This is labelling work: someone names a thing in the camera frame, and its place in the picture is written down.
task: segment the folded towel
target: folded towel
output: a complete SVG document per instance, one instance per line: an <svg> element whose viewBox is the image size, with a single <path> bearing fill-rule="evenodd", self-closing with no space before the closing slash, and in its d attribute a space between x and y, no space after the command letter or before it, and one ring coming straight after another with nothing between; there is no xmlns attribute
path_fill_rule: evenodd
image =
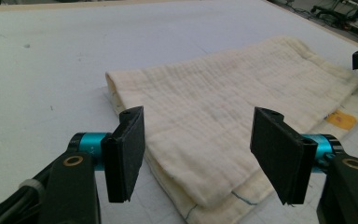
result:
<svg viewBox="0 0 358 224"><path fill-rule="evenodd" d="M315 132L358 88L351 71L285 36L106 80L118 113L144 106L146 160L188 223L238 221L272 192L249 149L255 106Z"/></svg>

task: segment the wire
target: wire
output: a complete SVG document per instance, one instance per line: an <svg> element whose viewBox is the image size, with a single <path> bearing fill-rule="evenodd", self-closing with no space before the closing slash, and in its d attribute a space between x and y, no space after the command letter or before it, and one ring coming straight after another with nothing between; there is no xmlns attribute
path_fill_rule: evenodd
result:
<svg viewBox="0 0 358 224"><path fill-rule="evenodd" d="M332 13L332 14L326 14L325 16L323 16L322 18L318 18L315 14L311 13L310 11L306 10L306 9L302 9L302 8L295 8L292 6L287 6L289 7L290 10L292 10L292 12L296 13L297 15L309 20L309 21L320 21L323 22L325 25L328 25L330 27L336 28L336 29L340 29L343 31L348 31L346 22L350 19L350 17L348 17L348 14L351 12L348 12L347 15L344 16L340 16L337 13Z"/></svg>
<svg viewBox="0 0 358 224"><path fill-rule="evenodd" d="M10 197L0 203L0 216L6 212L13 204L15 204L25 193L27 189L21 188L13 193Z"/></svg>
<svg viewBox="0 0 358 224"><path fill-rule="evenodd" d="M29 209L19 214L19 217L16 218L14 223L15 224L36 223L36 219L38 217L41 207L42 207L41 203L38 203L35 206L31 206Z"/></svg>
<svg viewBox="0 0 358 224"><path fill-rule="evenodd" d="M27 190L27 192L9 209L6 210L4 214L0 216L0 224L6 223L11 217L18 214L20 211L23 211L25 205L30 204L34 199L34 192L32 190Z"/></svg>

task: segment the white fabric surface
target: white fabric surface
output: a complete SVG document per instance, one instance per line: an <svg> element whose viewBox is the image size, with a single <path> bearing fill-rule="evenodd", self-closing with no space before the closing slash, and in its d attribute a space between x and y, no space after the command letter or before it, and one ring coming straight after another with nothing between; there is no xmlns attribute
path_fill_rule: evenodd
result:
<svg viewBox="0 0 358 224"><path fill-rule="evenodd" d="M286 36L106 78L117 112L144 106L146 159L189 223L235 222L272 191L249 149L255 106L307 133L358 88Z"/></svg>
<svg viewBox="0 0 358 224"><path fill-rule="evenodd" d="M347 100L345 100L337 109L342 111L345 114L351 115L352 118L358 122L358 90ZM350 130L338 128L336 125L333 125L330 122L327 122L325 119L318 124L310 133L328 133L334 135L338 140L342 139L345 134Z"/></svg>

